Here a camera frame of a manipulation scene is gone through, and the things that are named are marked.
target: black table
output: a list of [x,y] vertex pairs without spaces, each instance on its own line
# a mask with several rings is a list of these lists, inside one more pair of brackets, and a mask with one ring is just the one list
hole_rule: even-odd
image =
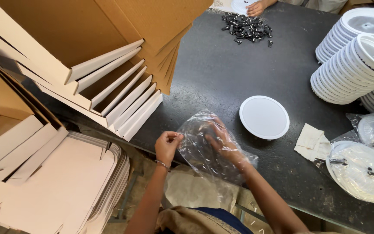
[[[366,233],[374,233],[374,204],[351,197],[312,162],[294,152],[296,140],[308,123],[333,138],[351,130],[345,113],[367,113],[354,102],[329,104],[311,90],[310,76],[319,67],[315,48],[339,15],[285,3],[276,3],[262,15],[273,29],[267,38],[241,45],[222,31],[220,13],[206,11],[181,40],[171,95],[142,126],[130,143],[154,152],[164,130],[176,131],[190,116],[207,108],[215,112],[236,136],[242,148],[259,156],[258,171],[287,201],[322,219]],[[88,126],[106,137],[116,135],[65,104],[27,87],[59,118]],[[257,139],[241,124],[239,107],[250,96],[265,95],[287,110],[290,128],[273,141]],[[177,154],[175,160],[183,162]]]

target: person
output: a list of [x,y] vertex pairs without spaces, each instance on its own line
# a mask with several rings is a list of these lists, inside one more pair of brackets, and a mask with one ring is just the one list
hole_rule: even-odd
[[247,11],[246,14],[248,17],[250,16],[259,16],[263,13],[263,11],[269,7],[270,5],[276,3],[278,0],[260,0],[246,6]]
[[[239,169],[272,230],[276,234],[309,232],[279,194],[237,150],[220,119],[215,117],[211,127],[217,138],[206,135],[206,140]],[[223,209],[176,206],[160,211],[164,182],[169,171],[167,167],[171,165],[182,139],[183,135],[176,132],[163,132],[157,139],[157,166],[125,234],[252,234],[240,220]]]

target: plastic wrap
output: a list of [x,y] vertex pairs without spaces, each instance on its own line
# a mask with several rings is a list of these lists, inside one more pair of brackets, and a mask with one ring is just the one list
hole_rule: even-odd
[[347,193],[374,203],[374,148],[362,143],[341,140],[332,144],[326,159],[327,169]]
[[[236,185],[244,182],[240,171],[222,156],[227,152],[241,152],[244,156],[243,160],[249,161],[254,167],[257,166],[258,157],[243,151],[220,119],[207,109],[193,115],[179,128],[178,132],[184,135],[178,148],[180,154],[202,178],[211,178],[215,183],[217,179]],[[212,147],[206,136],[221,145],[220,151],[217,152]]]
[[374,113],[347,114],[354,130],[331,141],[330,176],[350,195],[374,203]]

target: hand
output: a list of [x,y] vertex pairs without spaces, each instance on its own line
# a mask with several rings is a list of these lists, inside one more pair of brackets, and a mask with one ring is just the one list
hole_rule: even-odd
[[246,11],[246,14],[248,16],[258,16],[263,13],[263,10],[267,8],[267,5],[265,4],[264,0],[257,1],[255,3],[252,3],[251,5],[246,7],[248,10]]
[[176,132],[163,132],[155,142],[157,160],[170,167],[172,159],[174,158],[175,150],[183,137],[182,134]]
[[236,167],[245,159],[244,155],[239,152],[229,133],[227,132],[224,123],[216,116],[214,116],[216,123],[211,123],[211,127],[216,133],[217,139],[210,135],[205,135],[205,138],[210,142],[211,146],[220,153],[223,157],[232,162]]

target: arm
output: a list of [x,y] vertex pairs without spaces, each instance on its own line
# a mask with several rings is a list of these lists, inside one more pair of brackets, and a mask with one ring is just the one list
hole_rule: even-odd
[[257,1],[246,8],[248,9],[246,14],[248,16],[258,16],[263,13],[263,11],[270,5],[276,3],[278,0],[260,0]]
[[307,227],[294,214],[287,203],[249,163],[247,158],[238,151],[224,124],[217,117],[215,122],[216,124],[212,127],[218,136],[217,140],[209,135],[206,135],[206,139],[216,151],[240,170],[272,230],[276,234],[308,232]]
[[[181,139],[183,139],[183,135],[179,135],[176,132],[163,132],[155,143],[157,160],[170,166],[174,158],[175,150]],[[167,168],[158,163],[145,194],[128,223],[125,234],[154,233],[161,199],[163,198],[166,176]]]

